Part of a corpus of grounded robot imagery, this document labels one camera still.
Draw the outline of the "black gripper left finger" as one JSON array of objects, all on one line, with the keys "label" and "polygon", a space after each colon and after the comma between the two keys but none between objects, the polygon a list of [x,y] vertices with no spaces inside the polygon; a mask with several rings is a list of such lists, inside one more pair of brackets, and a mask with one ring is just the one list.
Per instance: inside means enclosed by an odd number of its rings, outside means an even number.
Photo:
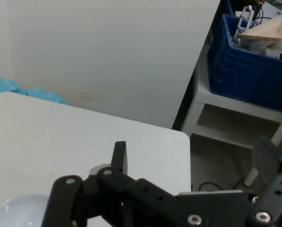
[{"label": "black gripper left finger", "polygon": [[110,166],[85,180],[60,177],[52,186],[42,226],[86,227],[90,219],[102,217],[112,227],[177,227],[171,210],[174,197],[126,171],[126,143],[118,141]]}]

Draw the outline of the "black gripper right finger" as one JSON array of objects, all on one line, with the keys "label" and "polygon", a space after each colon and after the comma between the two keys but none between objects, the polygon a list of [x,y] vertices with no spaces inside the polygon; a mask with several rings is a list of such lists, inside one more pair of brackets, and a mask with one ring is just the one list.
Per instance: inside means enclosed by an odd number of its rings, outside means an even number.
[{"label": "black gripper right finger", "polygon": [[282,227],[282,151],[268,138],[258,137],[252,164],[266,183],[250,212],[252,227]]}]

